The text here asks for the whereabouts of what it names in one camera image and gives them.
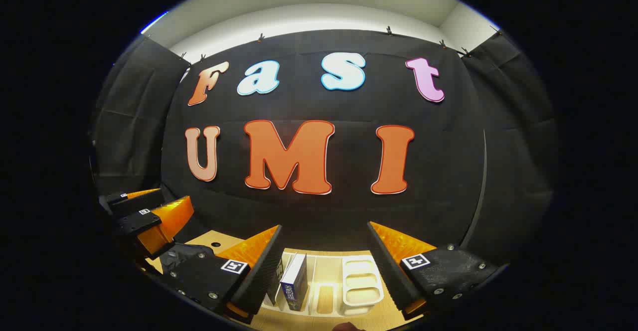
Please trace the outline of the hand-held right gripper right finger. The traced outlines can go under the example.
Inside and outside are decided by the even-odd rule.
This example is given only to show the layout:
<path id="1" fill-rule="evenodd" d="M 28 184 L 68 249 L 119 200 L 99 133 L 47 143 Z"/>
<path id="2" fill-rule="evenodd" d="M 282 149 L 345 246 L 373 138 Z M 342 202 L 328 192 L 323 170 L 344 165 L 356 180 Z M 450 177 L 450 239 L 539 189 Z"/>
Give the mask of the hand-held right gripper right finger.
<path id="1" fill-rule="evenodd" d="M 453 243 L 436 247 L 372 221 L 367 229 L 371 256 L 406 321 L 449 312 L 502 273 Z"/>

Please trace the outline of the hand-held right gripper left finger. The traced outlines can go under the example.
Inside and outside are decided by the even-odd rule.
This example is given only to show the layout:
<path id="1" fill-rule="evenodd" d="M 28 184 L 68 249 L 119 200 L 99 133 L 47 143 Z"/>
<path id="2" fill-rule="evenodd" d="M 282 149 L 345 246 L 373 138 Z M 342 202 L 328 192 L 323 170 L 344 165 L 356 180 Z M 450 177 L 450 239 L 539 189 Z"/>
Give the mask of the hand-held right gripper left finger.
<path id="1" fill-rule="evenodd" d="M 281 225 L 214 254 L 202 245 L 177 244 L 163 256 L 162 282 L 215 314 L 250 321 L 276 282 L 284 251 Z"/>

